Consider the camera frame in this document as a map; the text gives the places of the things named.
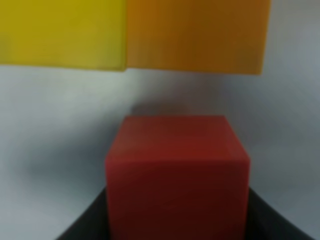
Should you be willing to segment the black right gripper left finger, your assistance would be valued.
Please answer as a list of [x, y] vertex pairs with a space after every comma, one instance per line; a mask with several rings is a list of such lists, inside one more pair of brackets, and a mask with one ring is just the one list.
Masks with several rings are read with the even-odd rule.
[[108, 204], [104, 188], [87, 210], [57, 240], [109, 240]]

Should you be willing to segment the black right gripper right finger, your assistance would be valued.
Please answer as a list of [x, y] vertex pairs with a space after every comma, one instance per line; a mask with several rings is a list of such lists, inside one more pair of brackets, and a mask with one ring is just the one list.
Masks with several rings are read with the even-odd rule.
[[295, 187], [257, 193], [249, 190], [248, 240], [314, 240], [316, 190]]

